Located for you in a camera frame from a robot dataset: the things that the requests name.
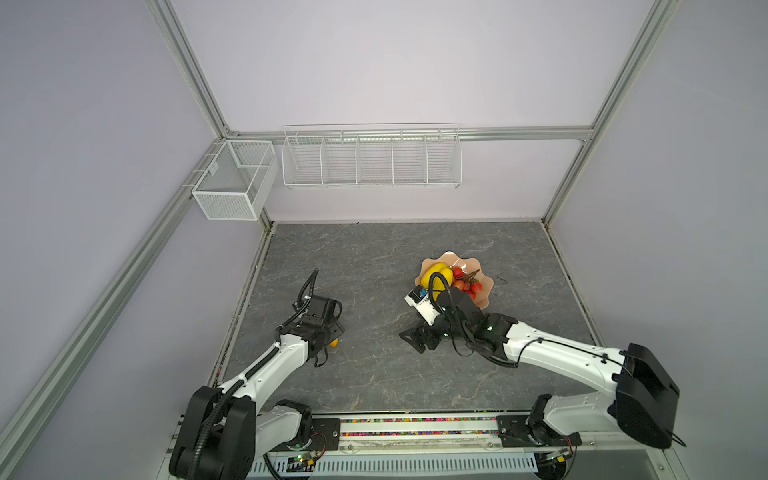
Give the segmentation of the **red fake lychee bunch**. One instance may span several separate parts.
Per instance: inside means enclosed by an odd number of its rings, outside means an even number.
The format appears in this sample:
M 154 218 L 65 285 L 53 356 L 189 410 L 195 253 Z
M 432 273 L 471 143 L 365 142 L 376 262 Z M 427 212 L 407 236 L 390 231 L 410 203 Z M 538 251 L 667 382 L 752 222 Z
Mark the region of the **red fake lychee bunch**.
M 467 271 L 458 266 L 452 268 L 453 282 L 452 286 L 467 293 L 472 300 L 477 298 L 479 292 L 483 290 L 483 285 L 477 278 L 479 269 Z

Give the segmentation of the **smooth yellow fake mango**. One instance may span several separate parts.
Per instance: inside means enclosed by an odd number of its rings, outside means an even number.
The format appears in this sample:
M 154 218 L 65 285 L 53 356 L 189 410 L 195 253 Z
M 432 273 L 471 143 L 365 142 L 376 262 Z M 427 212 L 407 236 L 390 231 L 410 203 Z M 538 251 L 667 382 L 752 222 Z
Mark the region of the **smooth yellow fake mango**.
M 428 289 L 432 285 L 434 291 L 443 291 L 453 282 L 452 268 L 445 263 L 438 262 L 430 266 L 421 276 L 420 285 Z

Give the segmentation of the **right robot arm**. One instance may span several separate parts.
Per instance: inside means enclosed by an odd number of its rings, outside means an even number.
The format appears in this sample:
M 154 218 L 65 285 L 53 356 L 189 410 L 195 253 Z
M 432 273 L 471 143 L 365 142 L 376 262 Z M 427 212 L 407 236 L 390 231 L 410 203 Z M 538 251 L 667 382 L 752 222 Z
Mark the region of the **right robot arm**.
M 455 288 L 430 293 L 415 287 L 404 300 L 421 321 L 400 337 L 418 353 L 448 340 L 496 366 L 533 365 L 589 387 L 580 395 L 538 396 L 528 416 L 509 428 L 506 436 L 514 443 L 575 444 L 585 432 L 622 432 L 661 450 L 678 442 L 680 390 L 648 348 L 601 347 L 550 334 L 512 316 L 485 313 Z

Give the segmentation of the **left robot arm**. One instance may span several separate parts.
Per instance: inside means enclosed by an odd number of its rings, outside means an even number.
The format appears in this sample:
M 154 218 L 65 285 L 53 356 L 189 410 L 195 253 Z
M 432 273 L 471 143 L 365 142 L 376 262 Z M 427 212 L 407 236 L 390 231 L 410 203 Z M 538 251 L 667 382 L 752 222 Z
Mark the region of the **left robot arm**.
M 301 296 L 295 314 L 277 327 L 265 353 L 223 384 L 196 390 L 180 424 L 169 474 L 178 479 L 244 479 L 254 461 L 273 448 L 309 445 L 309 406 L 290 400 L 269 410 L 264 406 L 295 370 L 338 340 L 342 311 L 337 300 Z

